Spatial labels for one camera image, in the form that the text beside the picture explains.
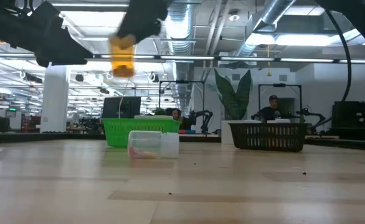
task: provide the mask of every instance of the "black basket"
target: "black basket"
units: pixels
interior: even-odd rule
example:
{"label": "black basket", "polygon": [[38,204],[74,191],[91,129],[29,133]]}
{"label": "black basket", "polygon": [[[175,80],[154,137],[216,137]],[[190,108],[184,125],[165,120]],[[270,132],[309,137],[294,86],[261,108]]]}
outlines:
{"label": "black basket", "polygon": [[230,124],[235,147],[268,151],[299,152],[307,124]]}

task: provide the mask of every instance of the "plant pot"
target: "plant pot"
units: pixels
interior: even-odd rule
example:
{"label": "plant pot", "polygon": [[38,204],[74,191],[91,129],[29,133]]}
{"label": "plant pot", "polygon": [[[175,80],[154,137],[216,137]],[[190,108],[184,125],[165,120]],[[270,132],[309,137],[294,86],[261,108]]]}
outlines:
{"label": "plant pot", "polygon": [[260,123],[256,120],[235,120],[235,121],[221,121],[221,144],[234,144],[232,138],[231,127],[229,124],[245,124],[245,123]]}

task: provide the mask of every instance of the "green basket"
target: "green basket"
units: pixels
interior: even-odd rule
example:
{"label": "green basket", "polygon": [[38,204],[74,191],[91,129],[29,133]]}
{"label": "green basket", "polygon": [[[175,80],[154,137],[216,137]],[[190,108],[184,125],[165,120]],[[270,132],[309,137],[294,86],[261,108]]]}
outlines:
{"label": "green basket", "polygon": [[107,143],[112,147],[127,147],[130,131],[161,131],[178,133],[180,122],[172,119],[102,119]]}

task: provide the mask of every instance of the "basket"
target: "basket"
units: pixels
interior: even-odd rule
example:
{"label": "basket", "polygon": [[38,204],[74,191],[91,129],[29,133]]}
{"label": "basket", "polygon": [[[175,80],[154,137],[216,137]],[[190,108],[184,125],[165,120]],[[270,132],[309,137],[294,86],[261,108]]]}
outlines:
{"label": "basket", "polygon": [[307,124],[230,124],[235,147],[268,151],[299,152]]}
{"label": "basket", "polygon": [[180,122],[172,119],[102,119],[107,143],[112,147],[127,147],[130,131],[161,131],[178,133]]}

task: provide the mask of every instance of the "wooden floor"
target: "wooden floor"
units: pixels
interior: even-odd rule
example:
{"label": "wooden floor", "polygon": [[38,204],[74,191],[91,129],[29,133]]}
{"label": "wooden floor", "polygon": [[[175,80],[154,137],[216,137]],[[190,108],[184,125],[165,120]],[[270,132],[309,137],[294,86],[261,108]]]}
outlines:
{"label": "wooden floor", "polygon": [[365,223],[365,151],[182,143],[178,160],[131,161],[105,141],[4,144],[3,223]]}

